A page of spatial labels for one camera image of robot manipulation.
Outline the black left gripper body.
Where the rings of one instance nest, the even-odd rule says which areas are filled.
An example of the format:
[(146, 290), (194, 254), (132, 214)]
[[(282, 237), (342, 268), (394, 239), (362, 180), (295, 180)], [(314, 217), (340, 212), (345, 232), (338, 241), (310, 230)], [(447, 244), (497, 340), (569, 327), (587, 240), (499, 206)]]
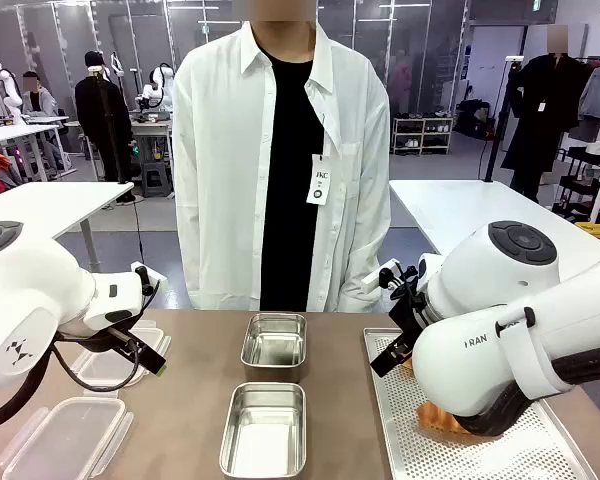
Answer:
[(132, 353), (131, 342), (140, 350), (144, 348), (144, 342), (131, 332), (140, 319), (140, 315), (128, 317), (117, 323), (113, 323), (96, 333), (87, 333), (82, 336), (70, 333), (57, 333), (57, 341), (64, 343), (77, 343), (88, 351), (102, 353), (115, 350), (122, 353)]

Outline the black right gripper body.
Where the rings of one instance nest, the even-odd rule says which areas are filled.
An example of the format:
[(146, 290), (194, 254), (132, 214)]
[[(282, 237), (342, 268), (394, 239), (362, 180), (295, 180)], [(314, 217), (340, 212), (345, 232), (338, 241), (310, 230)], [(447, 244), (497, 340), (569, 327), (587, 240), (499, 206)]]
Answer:
[(411, 287), (399, 287), (390, 298), (395, 302), (389, 317), (399, 327), (401, 333), (394, 340), (395, 346), (414, 346), (422, 331), (428, 326), (424, 311), (428, 306), (423, 292)]

